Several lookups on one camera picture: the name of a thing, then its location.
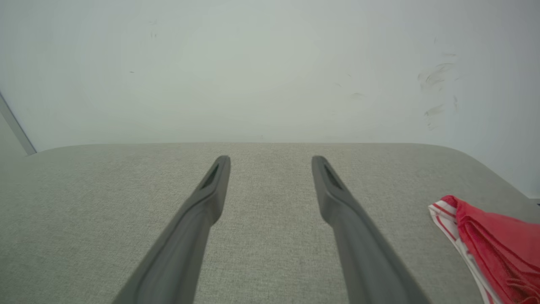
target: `striped cloth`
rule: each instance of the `striped cloth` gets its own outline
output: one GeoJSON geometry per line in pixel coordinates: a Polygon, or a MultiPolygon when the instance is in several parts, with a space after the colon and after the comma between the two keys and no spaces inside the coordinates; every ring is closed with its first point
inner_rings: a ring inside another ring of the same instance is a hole
{"type": "Polygon", "coordinates": [[[457,221],[456,221],[456,207],[452,206],[453,202],[438,201],[430,205],[429,213],[433,218],[433,221],[441,229],[441,231],[446,235],[448,240],[452,242],[454,247],[460,253],[461,257],[464,259],[465,263],[469,267],[472,276],[474,277],[478,288],[480,289],[480,294],[485,304],[502,304],[503,302],[499,299],[497,294],[493,291],[489,282],[485,279],[484,275],[478,268],[474,257],[469,252],[467,246],[461,241],[460,235],[457,231],[457,221]]]}

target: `towel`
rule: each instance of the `towel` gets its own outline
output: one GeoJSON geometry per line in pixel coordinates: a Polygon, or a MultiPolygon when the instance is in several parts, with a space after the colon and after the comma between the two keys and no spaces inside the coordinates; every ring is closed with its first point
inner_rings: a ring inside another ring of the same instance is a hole
{"type": "Polygon", "coordinates": [[[484,303],[540,304],[540,225],[484,212],[451,195],[429,210],[469,260],[484,303]]]}

